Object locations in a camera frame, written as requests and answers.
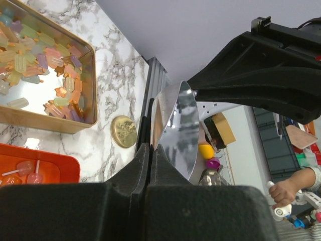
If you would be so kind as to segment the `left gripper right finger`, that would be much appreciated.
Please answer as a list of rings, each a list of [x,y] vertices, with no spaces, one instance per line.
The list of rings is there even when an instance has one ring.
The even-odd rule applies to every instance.
[[[250,186],[196,186],[162,149],[140,146],[132,193],[139,218],[134,240],[278,240],[263,194]]]

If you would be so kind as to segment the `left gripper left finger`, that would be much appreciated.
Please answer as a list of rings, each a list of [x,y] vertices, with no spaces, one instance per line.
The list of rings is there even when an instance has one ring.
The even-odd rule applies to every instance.
[[[141,240],[149,145],[106,182],[80,183],[70,156],[1,145],[1,172],[41,161],[43,184],[1,187],[1,240]]]

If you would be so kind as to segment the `gold round jar lid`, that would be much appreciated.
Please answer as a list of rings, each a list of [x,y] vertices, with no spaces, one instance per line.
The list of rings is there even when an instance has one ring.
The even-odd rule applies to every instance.
[[[115,117],[111,123],[113,140],[122,148],[132,147],[137,140],[137,129],[132,119],[125,115]]]

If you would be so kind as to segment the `metal scoop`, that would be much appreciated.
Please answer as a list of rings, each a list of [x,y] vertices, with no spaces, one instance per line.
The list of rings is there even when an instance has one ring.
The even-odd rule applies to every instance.
[[[168,161],[187,180],[194,170],[199,140],[199,113],[186,81],[170,85],[154,99],[150,144],[161,146]]]

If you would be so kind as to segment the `orange square candy tray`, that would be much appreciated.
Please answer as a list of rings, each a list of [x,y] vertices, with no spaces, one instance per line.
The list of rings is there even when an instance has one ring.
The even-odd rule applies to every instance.
[[[79,180],[80,164],[71,156],[1,144],[1,186]]]

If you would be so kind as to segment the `person hand in background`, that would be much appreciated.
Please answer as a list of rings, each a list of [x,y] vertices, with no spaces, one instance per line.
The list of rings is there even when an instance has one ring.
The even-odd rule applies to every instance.
[[[306,168],[295,172],[291,177],[280,181],[269,188],[269,194],[274,199],[273,209],[291,204],[299,190],[311,188],[316,181],[313,169]]]

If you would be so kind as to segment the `gold tin with popsicle candies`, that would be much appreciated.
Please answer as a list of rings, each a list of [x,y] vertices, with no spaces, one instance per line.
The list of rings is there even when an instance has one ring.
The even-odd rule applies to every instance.
[[[64,79],[67,77],[66,73],[58,75],[49,67],[48,73],[39,76],[40,83],[21,80],[18,85],[10,88],[7,95],[1,95],[1,123],[69,134],[94,126],[97,122],[98,107],[93,48],[21,1],[1,1],[1,12],[13,13],[15,20],[50,36],[56,44],[76,47],[81,52],[80,79],[83,82],[83,92],[80,96],[83,114],[81,121],[76,122],[46,113],[45,105],[57,97],[55,90],[64,85]]]

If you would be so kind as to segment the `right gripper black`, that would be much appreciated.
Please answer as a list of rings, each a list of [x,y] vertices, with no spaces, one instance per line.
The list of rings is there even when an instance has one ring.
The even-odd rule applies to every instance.
[[[320,117],[320,17],[296,28],[271,17],[231,40],[188,80],[199,101],[261,108],[308,124]]]

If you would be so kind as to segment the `aluminium rail frame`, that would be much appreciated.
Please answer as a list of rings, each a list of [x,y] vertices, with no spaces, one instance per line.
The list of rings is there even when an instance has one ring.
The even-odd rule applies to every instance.
[[[149,138],[147,127],[150,125],[149,111],[151,110],[152,105],[151,99],[155,99],[161,90],[172,83],[167,75],[168,72],[156,57],[149,59],[148,64],[149,69],[143,96],[138,139],[142,143],[147,142],[147,139]]]

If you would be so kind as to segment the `person forearm striped sleeve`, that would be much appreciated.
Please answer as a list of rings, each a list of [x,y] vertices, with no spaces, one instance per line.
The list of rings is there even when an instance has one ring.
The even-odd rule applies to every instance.
[[[320,167],[310,167],[314,171],[315,181],[314,184],[309,187],[310,190],[318,190],[321,186],[321,171]]]

